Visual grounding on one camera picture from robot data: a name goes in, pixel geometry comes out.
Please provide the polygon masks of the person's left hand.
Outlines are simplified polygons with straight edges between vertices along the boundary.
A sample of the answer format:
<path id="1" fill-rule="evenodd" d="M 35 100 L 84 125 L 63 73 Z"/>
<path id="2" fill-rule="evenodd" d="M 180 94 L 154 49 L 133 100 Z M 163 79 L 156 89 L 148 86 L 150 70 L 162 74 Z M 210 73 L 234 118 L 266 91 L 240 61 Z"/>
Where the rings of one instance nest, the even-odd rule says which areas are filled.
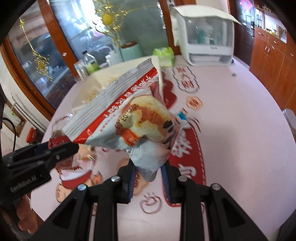
<path id="1" fill-rule="evenodd" d="M 16 214 L 19 218 L 18 227 L 21 231 L 27 231 L 31 234 L 38 229 L 37 216 L 31 209 L 27 195 L 24 195 L 16 206 Z"/>

